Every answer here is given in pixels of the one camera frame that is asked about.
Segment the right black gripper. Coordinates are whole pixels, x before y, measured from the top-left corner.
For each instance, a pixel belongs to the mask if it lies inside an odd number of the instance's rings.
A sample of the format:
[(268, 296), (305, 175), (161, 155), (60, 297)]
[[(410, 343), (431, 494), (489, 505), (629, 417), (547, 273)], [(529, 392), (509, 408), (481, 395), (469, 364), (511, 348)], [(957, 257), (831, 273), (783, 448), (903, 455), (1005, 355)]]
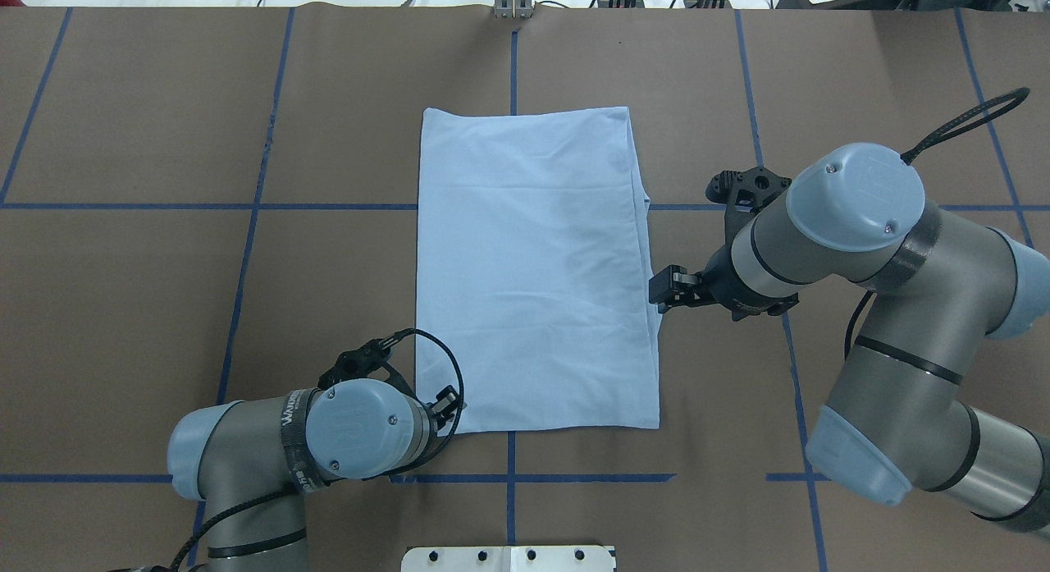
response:
[(800, 303), (798, 294), (788, 298), (770, 298), (747, 287), (732, 263), (728, 245), (712, 255), (702, 272), (688, 272), (680, 264), (668, 264), (654, 273), (648, 281), (648, 303), (660, 313), (673, 308), (701, 308), (705, 305), (705, 292), (711, 299), (708, 304), (719, 304), (730, 310), (734, 322), (751, 315), (779, 317)]

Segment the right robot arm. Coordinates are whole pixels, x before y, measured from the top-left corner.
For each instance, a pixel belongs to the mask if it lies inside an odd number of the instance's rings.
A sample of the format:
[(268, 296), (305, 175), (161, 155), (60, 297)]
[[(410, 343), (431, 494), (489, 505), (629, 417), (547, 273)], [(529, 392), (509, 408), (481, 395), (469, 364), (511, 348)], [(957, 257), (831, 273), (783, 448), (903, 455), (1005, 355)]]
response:
[(1048, 535), (1048, 437), (957, 399), (985, 340), (1048, 313), (1048, 259), (927, 197), (904, 154), (847, 144), (795, 179), (724, 171), (724, 245), (701, 272), (671, 264), (649, 301), (719, 305), (735, 321), (784, 315), (800, 291), (842, 277), (870, 295), (806, 442), (811, 467), (895, 506), (914, 489), (1013, 533)]

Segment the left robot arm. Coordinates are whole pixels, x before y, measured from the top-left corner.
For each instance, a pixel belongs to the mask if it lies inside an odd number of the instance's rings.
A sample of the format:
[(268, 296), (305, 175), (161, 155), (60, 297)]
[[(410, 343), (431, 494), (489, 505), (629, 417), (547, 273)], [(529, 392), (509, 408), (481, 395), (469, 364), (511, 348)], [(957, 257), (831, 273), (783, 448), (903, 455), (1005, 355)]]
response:
[(205, 520), (167, 566), (208, 544), (203, 571), (308, 571), (304, 497), (338, 481), (403, 474), (442, 452), (465, 406), (447, 386), (432, 401), (358, 378), (232, 401), (187, 414), (170, 435), (167, 470)]

